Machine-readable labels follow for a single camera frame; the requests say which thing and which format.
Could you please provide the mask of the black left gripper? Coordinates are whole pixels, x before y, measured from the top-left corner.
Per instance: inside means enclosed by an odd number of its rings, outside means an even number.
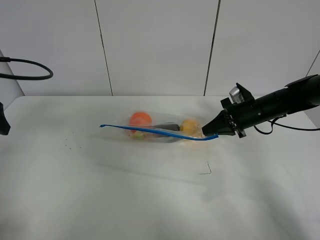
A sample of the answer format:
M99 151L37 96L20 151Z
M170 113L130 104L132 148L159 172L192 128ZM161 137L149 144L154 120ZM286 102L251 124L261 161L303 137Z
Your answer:
M4 105L0 102L0 135L7 136L10 132L11 126L8 123L5 113Z

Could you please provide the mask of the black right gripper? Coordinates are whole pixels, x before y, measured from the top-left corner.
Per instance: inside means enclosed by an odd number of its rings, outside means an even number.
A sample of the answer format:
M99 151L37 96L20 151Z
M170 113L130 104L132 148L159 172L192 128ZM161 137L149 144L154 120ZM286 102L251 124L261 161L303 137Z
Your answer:
M254 97L247 97L241 103L232 103L229 98L221 100L224 111L221 111L212 121L202 127L206 137L213 135L246 136L245 129L257 124L260 110Z

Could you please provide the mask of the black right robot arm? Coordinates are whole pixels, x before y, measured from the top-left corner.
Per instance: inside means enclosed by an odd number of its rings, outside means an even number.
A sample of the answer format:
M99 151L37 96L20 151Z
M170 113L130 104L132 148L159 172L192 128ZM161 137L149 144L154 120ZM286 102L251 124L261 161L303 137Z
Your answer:
M255 99L239 83L221 100L222 111L202 127L206 136L246 136L245 130L264 122L273 124L286 115L313 109L320 105L320 76L310 75L289 83L280 90Z

